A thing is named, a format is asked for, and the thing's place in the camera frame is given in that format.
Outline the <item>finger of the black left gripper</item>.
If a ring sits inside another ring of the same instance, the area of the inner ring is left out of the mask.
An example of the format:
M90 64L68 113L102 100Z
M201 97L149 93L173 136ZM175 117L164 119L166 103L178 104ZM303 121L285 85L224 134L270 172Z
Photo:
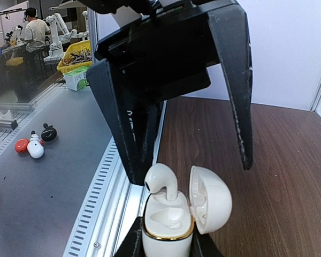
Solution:
M129 181L143 185L153 161L157 107L133 89L125 75L106 58L89 68L87 79Z
M248 19L236 1L208 12L208 23L230 98L242 166L253 165L253 68Z

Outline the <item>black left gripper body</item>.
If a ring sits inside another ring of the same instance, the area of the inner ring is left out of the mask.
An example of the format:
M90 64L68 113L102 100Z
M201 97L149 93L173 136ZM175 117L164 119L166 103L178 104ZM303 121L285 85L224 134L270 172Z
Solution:
M209 87L208 67L220 64L208 12L228 1L84 1L100 14L130 7L140 15L96 45L98 61L108 59L133 89L152 102Z

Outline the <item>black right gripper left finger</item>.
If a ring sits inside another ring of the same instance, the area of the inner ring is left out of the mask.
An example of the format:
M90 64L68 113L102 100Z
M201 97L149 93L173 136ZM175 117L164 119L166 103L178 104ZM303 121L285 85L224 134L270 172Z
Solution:
M114 257L141 257L142 246L142 217L137 217L128 231L125 239L114 254Z

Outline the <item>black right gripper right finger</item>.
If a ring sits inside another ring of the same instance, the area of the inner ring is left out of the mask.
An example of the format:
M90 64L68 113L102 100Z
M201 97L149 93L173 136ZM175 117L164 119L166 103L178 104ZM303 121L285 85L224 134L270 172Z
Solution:
M224 257L217 248L215 242L208 234L201 235L198 229L194 229L190 246L191 257Z

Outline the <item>white earbud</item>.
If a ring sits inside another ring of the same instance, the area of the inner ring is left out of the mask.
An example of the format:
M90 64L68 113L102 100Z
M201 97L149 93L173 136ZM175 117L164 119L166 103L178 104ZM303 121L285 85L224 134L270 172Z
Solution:
M144 183L150 193L158 193L166 189L167 201L175 201L178 197L178 181L171 168L163 163L155 163L146 173Z

